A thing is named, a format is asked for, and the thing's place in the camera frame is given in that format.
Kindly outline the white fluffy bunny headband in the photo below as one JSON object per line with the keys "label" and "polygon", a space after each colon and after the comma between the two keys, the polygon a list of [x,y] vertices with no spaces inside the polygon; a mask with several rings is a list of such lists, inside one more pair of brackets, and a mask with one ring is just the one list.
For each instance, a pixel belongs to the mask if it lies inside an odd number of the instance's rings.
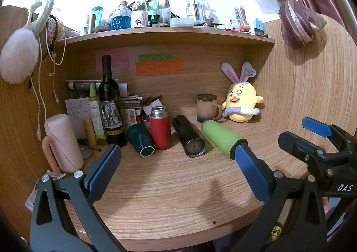
{"label": "white fluffy bunny headband", "polygon": [[26,24],[14,31],[1,50],[1,77],[10,84],[22,83],[29,77],[37,64],[39,42],[37,36],[44,29],[54,6],[54,0],[47,0],[39,18],[32,21],[32,13],[42,5],[35,1],[28,8]]}

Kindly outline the red thermos bottle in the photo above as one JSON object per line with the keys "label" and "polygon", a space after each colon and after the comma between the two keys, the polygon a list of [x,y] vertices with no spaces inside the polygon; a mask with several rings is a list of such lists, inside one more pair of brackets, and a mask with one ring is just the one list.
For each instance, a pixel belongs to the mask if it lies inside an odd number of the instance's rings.
{"label": "red thermos bottle", "polygon": [[165,106],[155,106],[149,116],[150,131],[157,150],[171,147],[171,126]]}

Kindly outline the green thermos cup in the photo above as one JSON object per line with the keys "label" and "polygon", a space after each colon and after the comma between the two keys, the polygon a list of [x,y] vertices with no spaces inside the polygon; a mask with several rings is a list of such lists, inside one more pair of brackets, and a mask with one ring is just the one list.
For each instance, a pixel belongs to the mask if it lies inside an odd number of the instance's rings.
{"label": "green thermos cup", "polygon": [[236,147],[241,144],[247,144],[246,139],[214,120],[206,120],[202,124],[201,130],[203,135],[231,160],[235,160]]}

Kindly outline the pink sticky note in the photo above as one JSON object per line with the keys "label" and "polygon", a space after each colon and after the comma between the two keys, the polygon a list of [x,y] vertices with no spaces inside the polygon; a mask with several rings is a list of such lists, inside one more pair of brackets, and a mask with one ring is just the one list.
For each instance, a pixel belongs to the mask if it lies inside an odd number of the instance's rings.
{"label": "pink sticky note", "polygon": [[101,49],[95,53],[96,70],[102,72],[102,57],[111,56],[111,68],[123,70],[129,68],[129,49],[128,48],[111,48]]}

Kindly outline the wooden shelf board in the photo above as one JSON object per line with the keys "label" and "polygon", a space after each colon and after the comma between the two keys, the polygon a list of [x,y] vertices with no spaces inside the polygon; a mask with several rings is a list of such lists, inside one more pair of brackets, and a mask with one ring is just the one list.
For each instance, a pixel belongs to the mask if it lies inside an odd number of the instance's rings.
{"label": "wooden shelf board", "polygon": [[251,46],[273,45],[275,40],[214,27],[138,27],[71,37],[57,46],[96,50],[164,44]]}

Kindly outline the blue toy box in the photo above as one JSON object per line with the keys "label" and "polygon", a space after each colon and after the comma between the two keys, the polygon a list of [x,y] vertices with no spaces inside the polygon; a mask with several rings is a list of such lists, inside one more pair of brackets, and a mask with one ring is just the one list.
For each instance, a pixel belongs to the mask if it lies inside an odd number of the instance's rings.
{"label": "blue toy box", "polygon": [[259,19],[254,20],[254,34],[258,36],[264,35],[264,25],[263,22]]}

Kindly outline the white paper note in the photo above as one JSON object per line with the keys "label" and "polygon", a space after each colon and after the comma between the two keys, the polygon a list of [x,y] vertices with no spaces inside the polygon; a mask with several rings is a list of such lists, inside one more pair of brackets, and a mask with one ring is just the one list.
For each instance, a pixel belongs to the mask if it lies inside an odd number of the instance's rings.
{"label": "white paper note", "polygon": [[86,133],[83,127],[83,119],[91,118],[89,99],[76,98],[65,100],[66,112],[70,118],[77,139],[85,139]]}

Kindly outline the dark wine bottle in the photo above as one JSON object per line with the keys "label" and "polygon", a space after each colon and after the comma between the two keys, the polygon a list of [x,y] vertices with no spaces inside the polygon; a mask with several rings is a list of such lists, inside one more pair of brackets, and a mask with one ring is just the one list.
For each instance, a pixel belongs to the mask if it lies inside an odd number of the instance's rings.
{"label": "dark wine bottle", "polygon": [[124,147],[128,140],[122,120],[119,85],[112,77],[110,55],[102,56],[102,76],[98,93],[107,141]]}

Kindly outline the beige mug with lid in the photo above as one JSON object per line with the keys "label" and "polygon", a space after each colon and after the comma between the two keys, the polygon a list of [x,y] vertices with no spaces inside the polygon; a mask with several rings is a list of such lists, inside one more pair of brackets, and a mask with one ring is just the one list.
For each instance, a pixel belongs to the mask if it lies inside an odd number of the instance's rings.
{"label": "beige mug with lid", "polygon": [[196,95],[196,118],[200,123],[206,120],[219,120],[222,117],[222,105],[217,102],[217,96],[209,93]]}

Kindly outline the green sticky note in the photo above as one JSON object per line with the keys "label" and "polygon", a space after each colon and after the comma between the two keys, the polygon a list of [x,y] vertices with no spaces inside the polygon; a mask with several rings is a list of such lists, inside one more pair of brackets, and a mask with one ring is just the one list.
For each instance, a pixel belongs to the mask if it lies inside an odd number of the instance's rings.
{"label": "green sticky note", "polygon": [[172,60],[173,58],[174,54],[167,52],[139,54],[139,61]]}

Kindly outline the white labelled bottle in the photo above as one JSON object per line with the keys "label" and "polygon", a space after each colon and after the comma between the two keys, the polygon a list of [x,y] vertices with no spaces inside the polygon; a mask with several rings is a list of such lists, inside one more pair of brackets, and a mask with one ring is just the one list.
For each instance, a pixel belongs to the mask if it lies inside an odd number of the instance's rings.
{"label": "white labelled bottle", "polygon": [[131,27],[148,26],[148,8],[146,0],[136,0],[131,12]]}

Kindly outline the slim green spray bottle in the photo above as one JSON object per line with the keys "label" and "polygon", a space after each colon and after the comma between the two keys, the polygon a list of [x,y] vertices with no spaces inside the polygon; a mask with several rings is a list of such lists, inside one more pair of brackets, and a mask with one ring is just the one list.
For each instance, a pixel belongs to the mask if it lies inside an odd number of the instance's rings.
{"label": "slim green spray bottle", "polygon": [[105,128],[102,120],[102,109],[94,82],[89,84],[89,107],[96,139],[98,141],[106,141]]}

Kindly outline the orange sticky note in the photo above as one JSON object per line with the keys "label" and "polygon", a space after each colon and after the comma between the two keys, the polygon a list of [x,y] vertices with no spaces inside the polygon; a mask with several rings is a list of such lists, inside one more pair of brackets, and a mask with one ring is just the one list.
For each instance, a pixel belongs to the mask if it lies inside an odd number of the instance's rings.
{"label": "orange sticky note", "polygon": [[185,60],[183,58],[135,62],[135,74],[138,77],[166,74],[183,74],[184,72]]}

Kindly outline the blue glass bottle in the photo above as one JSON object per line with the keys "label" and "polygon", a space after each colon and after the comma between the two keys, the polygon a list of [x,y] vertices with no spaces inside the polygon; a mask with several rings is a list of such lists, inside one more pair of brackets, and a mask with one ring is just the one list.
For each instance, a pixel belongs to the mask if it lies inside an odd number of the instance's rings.
{"label": "blue glass bottle", "polygon": [[119,7],[112,13],[111,29],[130,29],[131,13],[132,11],[128,8],[128,2],[121,1]]}

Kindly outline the black thermos cup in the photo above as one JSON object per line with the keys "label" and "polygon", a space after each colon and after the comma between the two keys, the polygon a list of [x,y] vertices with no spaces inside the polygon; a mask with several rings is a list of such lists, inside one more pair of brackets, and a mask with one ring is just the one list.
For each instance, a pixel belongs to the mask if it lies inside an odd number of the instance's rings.
{"label": "black thermos cup", "polygon": [[172,126],[188,157],[196,158],[206,152],[206,141],[202,139],[194,125],[184,115],[177,115]]}

